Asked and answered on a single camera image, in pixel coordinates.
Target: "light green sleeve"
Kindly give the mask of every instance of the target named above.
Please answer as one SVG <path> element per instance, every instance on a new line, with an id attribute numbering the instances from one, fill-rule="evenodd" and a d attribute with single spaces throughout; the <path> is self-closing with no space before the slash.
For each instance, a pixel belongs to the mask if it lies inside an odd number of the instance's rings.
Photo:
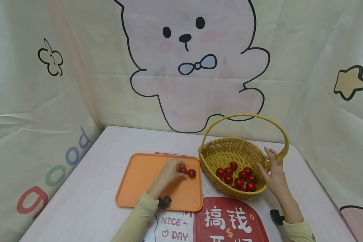
<path id="1" fill-rule="evenodd" d="M 154 216 L 158 206 L 158 200 L 143 193 L 110 242 L 138 242 L 147 227 L 147 222 Z"/>
<path id="2" fill-rule="evenodd" d="M 298 224 L 283 221 L 283 224 L 290 242 L 316 242 L 311 225 L 306 220 Z"/>

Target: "red label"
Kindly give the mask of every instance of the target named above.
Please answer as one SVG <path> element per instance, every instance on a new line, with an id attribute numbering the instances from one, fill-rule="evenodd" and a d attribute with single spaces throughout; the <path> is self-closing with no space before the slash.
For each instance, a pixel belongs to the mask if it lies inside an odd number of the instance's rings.
<path id="1" fill-rule="evenodd" d="M 269 242 L 256 211 L 231 198 L 203 198 L 194 214 L 194 242 Z"/>

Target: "yellow wicker basket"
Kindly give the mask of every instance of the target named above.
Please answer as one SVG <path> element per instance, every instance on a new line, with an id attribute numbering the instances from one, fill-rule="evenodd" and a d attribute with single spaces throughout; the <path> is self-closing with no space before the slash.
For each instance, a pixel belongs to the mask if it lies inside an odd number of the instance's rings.
<path id="1" fill-rule="evenodd" d="M 214 125 L 221 122 L 222 120 L 239 116 L 249 116 L 264 119 L 279 128 L 279 130 L 284 135 L 285 146 L 283 150 L 281 150 L 281 152 L 276 155 L 278 162 L 281 162 L 288 153 L 289 138 L 285 130 L 278 123 L 258 114 L 228 115 L 216 120 L 207 128 L 202 145 L 199 148 L 200 164 L 204 170 L 204 173 L 212 182 L 212 184 L 214 184 L 214 186 L 223 194 L 238 200 L 246 200 L 256 196 L 257 194 L 260 194 L 263 190 L 266 189 L 265 181 L 263 180 L 260 171 L 256 167 L 256 163 L 259 162 L 266 171 L 270 171 L 270 161 L 266 160 L 262 150 L 247 140 L 235 137 L 217 138 L 207 142 L 206 144 L 204 143 L 207 134 Z M 234 179 L 238 177 L 238 172 L 241 169 L 245 167 L 251 167 L 253 169 L 253 175 L 257 178 L 255 192 L 241 192 L 237 189 L 231 188 L 216 176 L 216 169 L 228 167 L 231 161 L 238 163 L 238 169 L 234 171 L 232 175 Z"/>

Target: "blue bow tie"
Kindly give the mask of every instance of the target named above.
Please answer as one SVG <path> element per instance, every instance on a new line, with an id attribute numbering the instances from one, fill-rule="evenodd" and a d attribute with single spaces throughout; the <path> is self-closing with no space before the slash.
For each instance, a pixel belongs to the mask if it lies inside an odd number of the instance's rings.
<path id="1" fill-rule="evenodd" d="M 192 63 L 182 63 L 179 65 L 179 73 L 183 76 L 187 76 L 191 74 L 194 69 L 199 70 L 200 68 L 203 69 L 214 69 L 216 67 L 216 56 L 213 54 L 208 54 L 204 56 L 199 62 L 195 64 Z"/>

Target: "cherry tomato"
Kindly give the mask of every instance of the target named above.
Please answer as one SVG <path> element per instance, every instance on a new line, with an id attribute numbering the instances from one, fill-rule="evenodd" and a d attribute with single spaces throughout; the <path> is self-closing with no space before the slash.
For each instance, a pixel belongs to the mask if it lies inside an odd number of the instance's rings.
<path id="1" fill-rule="evenodd" d="M 223 180 L 225 181 L 225 183 L 230 184 L 233 182 L 233 177 L 230 175 L 225 175 Z"/>
<path id="2" fill-rule="evenodd" d="M 225 173 L 231 175 L 231 174 L 234 173 L 234 171 L 233 171 L 233 169 L 231 167 L 228 167 L 228 168 L 225 169 Z"/>
<path id="3" fill-rule="evenodd" d="M 243 180 L 247 179 L 247 173 L 245 171 L 243 171 L 243 170 L 238 173 L 238 176 L 240 178 L 242 178 Z"/>
<path id="4" fill-rule="evenodd" d="M 216 169 L 216 174 L 218 176 L 224 176 L 225 175 L 225 169 L 223 169 L 223 168 L 217 168 Z"/>
<path id="5" fill-rule="evenodd" d="M 235 186 L 240 188 L 240 187 L 243 186 L 244 182 L 243 182 L 243 180 L 241 178 L 237 178 L 237 179 L 235 179 L 234 184 L 235 184 Z"/>
<path id="6" fill-rule="evenodd" d="M 186 168 L 186 167 L 184 167 L 184 166 L 182 166 L 182 167 L 180 168 L 180 171 L 179 171 L 179 172 L 184 173 L 184 174 L 186 174 L 186 175 L 187 175 L 187 168 Z"/>
<path id="7" fill-rule="evenodd" d="M 196 176 L 196 171 L 194 169 L 189 169 L 187 174 L 190 178 L 194 178 Z"/>
<path id="8" fill-rule="evenodd" d="M 233 169 L 233 170 L 236 170 L 238 168 L 238 164 L 235 162 L 235 161 L 232 161 L 230 162 L 230 167 Z"/>
<path id="9" fill-rule="evenodd" d="M 255 183 L 256 182 L 256 177 L 253 176 L 253 175 L 248 175 L 247 176 L 247 180 L 250 182 L 250 183 Z"/>
<path id="10" fill-rule="evenodd" d="M 250 168 L 250 167 L 245 167 L 244 169 L 243 169 L 248 175 L 252 175 L 253 174 L 253 169 L 252 168 Z"/>
<path id="11" fill-rule="evenodd" d="M 255 192 L 255 183 L 247 183 L 246 188 L 248 189 L 248 191 Z"/>

